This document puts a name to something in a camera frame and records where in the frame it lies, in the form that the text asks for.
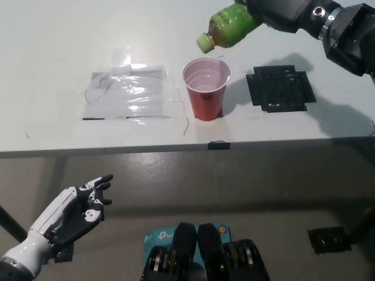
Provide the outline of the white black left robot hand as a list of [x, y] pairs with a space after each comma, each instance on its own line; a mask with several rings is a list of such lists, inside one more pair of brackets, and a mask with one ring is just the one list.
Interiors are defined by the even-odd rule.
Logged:
[[104, 207], [112, 201], [103, 191], [113, 175], [98, 177], [80, 187], [64, 189], [30, 227], [54, 246], [66, 246], [80, 239], [104, 221]]

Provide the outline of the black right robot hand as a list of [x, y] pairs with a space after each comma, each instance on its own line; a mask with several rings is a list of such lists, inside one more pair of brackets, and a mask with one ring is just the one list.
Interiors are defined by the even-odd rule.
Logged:
[[315, 39], [319, 38], [330, 14], [342, 8], [335, 1], [321, 0], [246, 0], [237, 3], [275, 30], [296, 33], [303, 29]]

